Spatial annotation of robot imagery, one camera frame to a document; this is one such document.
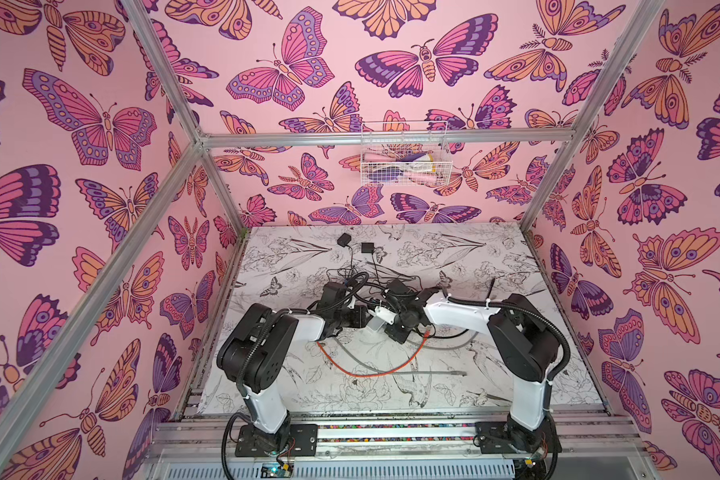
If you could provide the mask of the white network switch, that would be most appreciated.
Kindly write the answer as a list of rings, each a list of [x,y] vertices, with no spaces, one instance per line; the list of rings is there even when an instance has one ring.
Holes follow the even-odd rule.
[[[381,317],[372,316],[366,325],[366,329],[374,333],[382,333],[388,323]]]

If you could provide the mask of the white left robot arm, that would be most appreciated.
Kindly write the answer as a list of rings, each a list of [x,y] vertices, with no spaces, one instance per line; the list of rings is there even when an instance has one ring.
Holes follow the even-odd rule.
[[[292,443],[291,414],[277,378],[295,343],[326,340],[345,328],[364,328],[371,314],[353,303],[352,290],[336,282],[308,308],[274,310],[254,303],[219,347],[216,365],[234,383],[248,409],[242,433],[261,452],[280,453]]]

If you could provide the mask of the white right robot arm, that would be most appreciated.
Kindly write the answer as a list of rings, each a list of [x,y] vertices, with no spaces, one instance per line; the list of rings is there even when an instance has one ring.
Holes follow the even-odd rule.
[[[455,327],[492,338],[513,376],[513,397],[503,422],[479,422],[473,443],[484,454],[516,454],[534,462],[562,451],[550,402],[553,381],[568,365],[570,345],[552,322],[521,294],[504,300],[468,300],[444,288],[413,291],[403,285],[382,294],[399,342],[420,327]]]

